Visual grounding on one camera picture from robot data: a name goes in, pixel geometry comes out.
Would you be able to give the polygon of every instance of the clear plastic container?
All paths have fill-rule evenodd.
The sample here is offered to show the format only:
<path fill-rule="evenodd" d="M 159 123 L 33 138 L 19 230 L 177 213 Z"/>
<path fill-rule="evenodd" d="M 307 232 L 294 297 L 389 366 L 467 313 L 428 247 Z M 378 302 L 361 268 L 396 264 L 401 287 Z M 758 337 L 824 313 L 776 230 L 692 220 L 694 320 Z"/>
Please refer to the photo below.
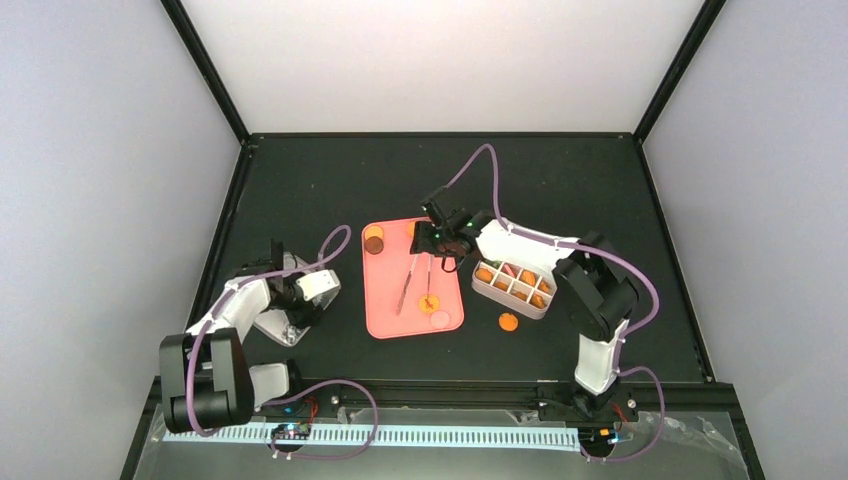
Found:
<path fill-rule="evenodd" d="M 471 277 L 471 288 L 534 320 L 545 316 L 556 294 L 556 282 L 549 274 L 525 270 L 508 263 L 501 263 L 495 268 L 488 263 L 478 262 Z"/>

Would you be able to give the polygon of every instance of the pink cutting board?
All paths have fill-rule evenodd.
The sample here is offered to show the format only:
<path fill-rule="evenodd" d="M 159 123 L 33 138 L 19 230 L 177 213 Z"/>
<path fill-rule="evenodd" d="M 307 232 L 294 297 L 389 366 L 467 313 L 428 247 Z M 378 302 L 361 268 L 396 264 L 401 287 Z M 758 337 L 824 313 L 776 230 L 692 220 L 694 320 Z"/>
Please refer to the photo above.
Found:
<path fill-rule="evenodd" d="M 438 297 L 439 308 L 432 314 L 419 309 L 419 300 L 427 292 L 427 262 L 430 255 L 426 253 L 418 256 L 403 309 L 400 315 L 396 314 L 403 284 L 414 257 L 409 254 L 412 237 L 407 232 L 407 226 L 416 220 L 426 218 L 406 218 L 367 225 L 365 229 L 372 225 L 383 229 L 383 251 L 377 255 L 365 251 L 365 229 L 360 234 L 362 270 L 365 275 L 365 324 L 368 333 L 375 338 L 448 332 L 459 328 L 465 319 L 459 279 L 456 272 L 446 273 L 442 270 L 441 258 L 433 258 L 430 271 L 430 294 Z M 448 259 L 445 268 L 453 270 L 454 261 Z"/>

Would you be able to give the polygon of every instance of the white wall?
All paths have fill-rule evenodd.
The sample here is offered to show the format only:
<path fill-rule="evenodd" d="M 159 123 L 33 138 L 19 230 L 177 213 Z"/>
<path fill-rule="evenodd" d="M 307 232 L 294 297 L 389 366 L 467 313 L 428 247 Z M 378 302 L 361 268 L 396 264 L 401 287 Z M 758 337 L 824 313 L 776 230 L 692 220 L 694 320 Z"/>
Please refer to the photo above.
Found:
<path fill-rule="evenodd" d="M 766 476 L 848 475 L 848 3 L 727 2 L 646 144 Z"/>
<path fill-rule="evenodd" d="M 703 0 L 184 3 L 252 132 L 631 132 Z"/>
<path fill-rule="evenodd" d="M 237 142 L 159 2 L 0 15 L 0 478 L 117 478 Z"/>

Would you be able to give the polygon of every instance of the white backdrop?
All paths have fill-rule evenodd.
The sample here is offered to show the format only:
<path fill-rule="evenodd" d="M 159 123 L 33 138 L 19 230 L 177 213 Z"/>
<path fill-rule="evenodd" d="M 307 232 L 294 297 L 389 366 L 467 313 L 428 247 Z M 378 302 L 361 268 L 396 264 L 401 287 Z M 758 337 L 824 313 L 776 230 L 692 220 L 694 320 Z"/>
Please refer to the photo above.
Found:
<path fill-rule="evenodd" d="M 633 131 L 701 0 L 184 0 L 251 132 Z"/>

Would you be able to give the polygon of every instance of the gray wall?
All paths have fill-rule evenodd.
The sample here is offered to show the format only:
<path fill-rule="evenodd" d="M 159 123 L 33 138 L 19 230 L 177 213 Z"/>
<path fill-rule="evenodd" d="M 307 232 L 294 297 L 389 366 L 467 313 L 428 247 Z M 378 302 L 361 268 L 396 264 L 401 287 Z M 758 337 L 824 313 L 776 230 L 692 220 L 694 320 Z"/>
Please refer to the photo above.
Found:
<path fill-rule="evenodd" d="M 159 2 L 0 15 L 0 478 L 117 478 L 237 144 Z"/>
<path fill-rule="evenodd" d="M 727 2 L 646 144 L 769 478 L 848 474 L 848 4 Z"/>

